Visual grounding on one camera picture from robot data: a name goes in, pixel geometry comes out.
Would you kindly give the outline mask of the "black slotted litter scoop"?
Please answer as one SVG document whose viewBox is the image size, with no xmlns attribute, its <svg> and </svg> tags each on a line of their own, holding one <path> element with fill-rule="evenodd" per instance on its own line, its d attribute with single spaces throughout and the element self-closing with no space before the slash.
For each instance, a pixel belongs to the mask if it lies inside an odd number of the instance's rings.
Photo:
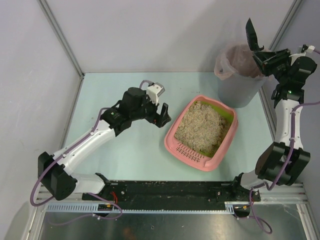
<svg viewBox="0 0 320 240">
<path fill-rule="evenodd" d="M 251 51 L 262 51 L 265 49 L 264 46 L 260 47 L 258 44 L 258 37 L 257 37 L 251 18 L 249 18 L 246 22 L 245 32 L 246 32 L 247 44 Z"/>
</svg>

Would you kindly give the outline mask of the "pink and green litter box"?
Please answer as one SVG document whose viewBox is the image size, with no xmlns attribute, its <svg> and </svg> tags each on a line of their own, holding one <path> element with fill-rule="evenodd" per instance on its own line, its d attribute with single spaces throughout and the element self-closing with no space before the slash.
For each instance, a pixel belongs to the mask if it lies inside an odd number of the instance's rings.
<svg viewBox="0 0 320 240">
<path fill-rule="evenodd" d="M 201 102 L 203 104 L 211 106 L 230 123 L 230 128 L 214 155 L 203 153 L 201 151 L 197 152 L 175 138 L 175 133 L 185 113 L 195 102 Z M 174 157 L 176 157 L 186 165 L 204 172 L 210 172 L 216 169 L 225 157 L 236 135 L 238 125 L 239 121 L 235 109 L 225 105 L 224 103 L 216 99 L 209 98 L 205 95 L 197 95 L 186 105 L 186 107 L 170 127 L 164 138 L 164 146 L 169 153 L 171 153 Z"/>
</svg>

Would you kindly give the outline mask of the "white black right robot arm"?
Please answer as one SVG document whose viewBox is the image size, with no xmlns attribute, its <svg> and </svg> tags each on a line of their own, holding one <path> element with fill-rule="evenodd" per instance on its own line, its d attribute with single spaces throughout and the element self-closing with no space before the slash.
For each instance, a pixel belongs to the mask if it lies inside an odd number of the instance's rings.
<svg viewBox="0 0 320 240">
<path fill-rule="evenodd" d="M 276 114 L 273 143 L 261 154 L 255 169 L 239 175 L 242 188 L 253 191 L 265 187 L 292 185 L 310 162 L 311 155 L 304 151 L 300 134 L 300 118 L 304 102 L 303 86 L 317 69 L 307 50 L 291 54 L 280 51 L 253 51 L 253 59 L 265 76 L 278 81 L 272 92 Z"/>
</svg>

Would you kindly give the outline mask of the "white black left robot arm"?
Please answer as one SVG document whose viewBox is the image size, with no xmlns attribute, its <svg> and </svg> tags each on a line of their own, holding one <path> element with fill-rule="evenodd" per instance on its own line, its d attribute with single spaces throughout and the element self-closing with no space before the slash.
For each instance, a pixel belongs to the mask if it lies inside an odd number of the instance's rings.
<svg viewBox="0 0 320 240">
<path fill-rule="evenodd" d="M 158 113 L 159 97 L 165 88 L 152 83 L 143 90 L 130 87 L 122 99 L 111 107 L 103 107 L 94 126 L 74 143 L 53 154 L 43 152 L 38 157 L 38 175 L 42 185 L 57 201 L 73 193 L 100 194 L 108 180 L 101 174 L 75 174 L 77 166 L 106 142 L 114 139 L 132 122 L 146 120 L 162 128 L 171 121 L 168 104 L 163 103 Z"/>
</svg>

